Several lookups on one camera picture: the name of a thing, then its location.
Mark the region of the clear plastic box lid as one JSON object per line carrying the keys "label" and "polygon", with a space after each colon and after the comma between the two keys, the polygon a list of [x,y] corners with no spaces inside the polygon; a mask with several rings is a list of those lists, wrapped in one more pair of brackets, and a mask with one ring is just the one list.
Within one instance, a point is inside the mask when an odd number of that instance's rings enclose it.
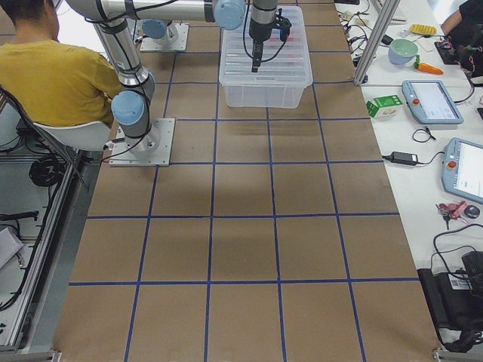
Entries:
{"label": "clear plastic box lid", "polygon": [[240,26],[223,33],[220,58],[220,83],[225,86],[287,85],[306,87],[312,83],[309,49],[306,39],[303,12],[297,6],[283,6],[282,15],[292,24],[288,40],[280,40],[274,29],[269,40],[264,42],[263,62],[257,72],[252,72],[253,39],[248,29]]}

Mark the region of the clear plastic storage box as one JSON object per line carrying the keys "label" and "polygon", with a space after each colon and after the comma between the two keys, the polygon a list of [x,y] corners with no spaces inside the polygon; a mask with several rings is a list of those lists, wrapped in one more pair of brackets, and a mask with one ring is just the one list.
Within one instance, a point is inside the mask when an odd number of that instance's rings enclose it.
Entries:
{"label": "clear plastic storage box", "polygon": [[224,85],[226,104],[230,107],[268,107],[295,109],[307,85]]}

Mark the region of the green white carton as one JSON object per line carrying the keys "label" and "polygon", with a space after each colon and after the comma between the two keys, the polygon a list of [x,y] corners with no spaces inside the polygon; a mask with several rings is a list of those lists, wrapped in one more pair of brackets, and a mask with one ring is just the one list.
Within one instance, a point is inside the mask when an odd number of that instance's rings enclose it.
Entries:
{"label": "green white carton", "polygon": [[389,117],[399,112],[403,102],[398,95],[374,97],[366,102],[368,114],[371,118]]}

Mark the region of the green and blue bowl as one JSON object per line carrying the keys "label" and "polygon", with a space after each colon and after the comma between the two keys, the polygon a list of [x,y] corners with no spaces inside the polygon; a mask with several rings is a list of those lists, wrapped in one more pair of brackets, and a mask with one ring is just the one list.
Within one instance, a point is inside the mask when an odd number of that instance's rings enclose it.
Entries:
{"label": "green and blue bowl", "polygon": [[406,64],[415,58],[417,54],[418,46],[404,38],[395,39],[389,45],[389,61],[395,65]]}

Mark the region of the yellow corrugated toy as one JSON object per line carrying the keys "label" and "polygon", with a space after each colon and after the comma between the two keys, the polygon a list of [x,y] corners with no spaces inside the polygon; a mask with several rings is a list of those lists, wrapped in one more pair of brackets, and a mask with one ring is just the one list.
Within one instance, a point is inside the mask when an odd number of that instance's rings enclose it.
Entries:
{"label": "yellow corrugated toy", "polygon": [[413,34],[422,36],[433,36],[437,33],[437,29],[434,26],[428,26],[423,24],[412,24],[409,30]]}

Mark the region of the toy carrot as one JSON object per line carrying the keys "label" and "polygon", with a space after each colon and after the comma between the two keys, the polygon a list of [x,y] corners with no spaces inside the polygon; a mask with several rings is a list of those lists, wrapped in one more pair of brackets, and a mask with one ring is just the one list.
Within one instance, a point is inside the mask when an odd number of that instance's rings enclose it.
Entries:
{"label": "toy carrot", "polygon": [[435,66],[432,66],[428,63],[422,63],[420,61],[420,55],[416,55],[415,61],[414,61],[414,68],[419,71],[419,72],[425,72],[428,74],[432,75],[443,75],[444,72]]}

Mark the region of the white chair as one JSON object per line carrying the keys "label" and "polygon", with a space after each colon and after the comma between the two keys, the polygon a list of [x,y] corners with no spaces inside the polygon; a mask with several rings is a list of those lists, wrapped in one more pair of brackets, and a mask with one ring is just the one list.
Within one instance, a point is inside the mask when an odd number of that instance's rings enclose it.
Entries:
{"label": "white chair", "polygon": [[110,128],[101,121],[92,121],[87,124],[76,125],[72,127],[53,127],[45,124],[34,122],[26,114],[26,111],[21,106],[20,102],[3,87],[1,87],[1,94],[8,97],[9,100],[17,107],[20,115],[23,116],[27,122],[36,128],[45,131],[55,140],[65,146],[73,149],[80,149],[83,151],[100,152],[103,151],[104,145],[108,142],[110,135]]}

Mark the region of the black power adapter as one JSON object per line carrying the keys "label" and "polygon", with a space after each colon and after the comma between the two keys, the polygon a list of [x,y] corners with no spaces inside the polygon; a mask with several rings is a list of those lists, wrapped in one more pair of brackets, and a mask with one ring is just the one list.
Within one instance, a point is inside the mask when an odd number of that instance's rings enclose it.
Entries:
{"label": "black power adapter", "polygon": [[415,166],[418,164],[418,157],[416,154],[411,154],[407,152],[392,152],[391,162],[396,164]]}

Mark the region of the teach pendant upper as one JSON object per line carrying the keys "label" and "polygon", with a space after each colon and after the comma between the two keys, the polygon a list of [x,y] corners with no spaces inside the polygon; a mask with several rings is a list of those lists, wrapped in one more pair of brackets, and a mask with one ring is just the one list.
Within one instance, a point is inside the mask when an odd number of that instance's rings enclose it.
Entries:
{"label": "teach pendant upper", "polygon": [[401,90],[411,114],[419,123],[460,125],[464,122],[442,81],[406,80]]}

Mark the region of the teach pendant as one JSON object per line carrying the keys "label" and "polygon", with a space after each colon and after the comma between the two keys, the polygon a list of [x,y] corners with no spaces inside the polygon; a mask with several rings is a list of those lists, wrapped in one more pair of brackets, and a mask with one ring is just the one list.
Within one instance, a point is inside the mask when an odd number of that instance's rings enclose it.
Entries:
{"label": "teach pendant", "polygon": [[406,80],[401,90],[411,114],[419,123],[460,125],[464,122],[442,81]]}
{"label": "teach pendant", "polygon": [[446,192],[482,203],[482,145],[453,138],[445,147],[441,182]]}

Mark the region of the person in yellow shirt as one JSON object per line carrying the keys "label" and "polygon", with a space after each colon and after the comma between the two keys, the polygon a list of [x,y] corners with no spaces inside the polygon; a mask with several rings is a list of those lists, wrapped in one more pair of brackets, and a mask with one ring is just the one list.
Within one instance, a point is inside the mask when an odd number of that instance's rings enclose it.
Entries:
{"label": "person in yellow shirt", "polygon": [[3,1],[1,7],[15,28],[1,47],[1,86],[29,118],[52,127],[112,125],[110,103],[123,87],[106,58],[58,41],[51,1]]}

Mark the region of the teach pendant lower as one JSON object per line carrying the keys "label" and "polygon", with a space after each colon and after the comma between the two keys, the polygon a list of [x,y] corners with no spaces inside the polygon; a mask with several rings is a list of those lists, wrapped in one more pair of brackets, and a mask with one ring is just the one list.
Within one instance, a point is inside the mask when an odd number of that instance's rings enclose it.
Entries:
{"label": "teach pendant lower", "polygon": [[441,182],[446,192],[482,203],[482,145],[453,138],[445,147]]}

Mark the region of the black laptop bag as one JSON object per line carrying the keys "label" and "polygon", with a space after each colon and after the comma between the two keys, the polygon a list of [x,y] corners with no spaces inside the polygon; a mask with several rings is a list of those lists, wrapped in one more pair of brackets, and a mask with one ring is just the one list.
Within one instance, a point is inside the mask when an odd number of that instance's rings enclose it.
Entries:
{"label": "black laptop bag", "polygon": [[482,252],[462,256],[463,269],[440,272],[417,270],[437,330],[459,331],[460,337],[443,346],[451,352],[468,352],[482,344]]}

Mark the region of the aluminium frame post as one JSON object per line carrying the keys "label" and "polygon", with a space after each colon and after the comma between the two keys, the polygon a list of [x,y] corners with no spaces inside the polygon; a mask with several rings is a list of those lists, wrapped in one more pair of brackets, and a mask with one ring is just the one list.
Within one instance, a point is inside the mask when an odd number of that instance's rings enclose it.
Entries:
{"label": "aluminium frame post", "polygon": [[399,3],[400,3],[399,0],[385,1],[385,4],[383,5],[376,19],[371,35],[368,38],[368,43],[365,47],[365,50],[358,62],[358,65],[355,68],[355,74],[353,77],[353,82],[355,85],[364,84],[365,82],[364,79],[371,66],[374,55],[377,52],[380,41],[382,40],[382,37],[385,35],[386,30],[389,26],[389,23],[393,18],[393,15]]}

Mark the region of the pink keychain keys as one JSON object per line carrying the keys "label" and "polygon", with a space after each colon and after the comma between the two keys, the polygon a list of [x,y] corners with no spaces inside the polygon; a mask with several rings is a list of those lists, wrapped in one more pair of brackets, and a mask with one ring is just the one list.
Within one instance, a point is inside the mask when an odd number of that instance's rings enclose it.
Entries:
{"label": "pink keychain keys", "polygon": [[449,222],[451,219],[458,219],[464,209],[467,207],[467,203],[465,201],[461,201],[457,204],[436,204],[437,211],[440,215],[442,215],[443,220],[445,221],[446,229],[449,229]]}

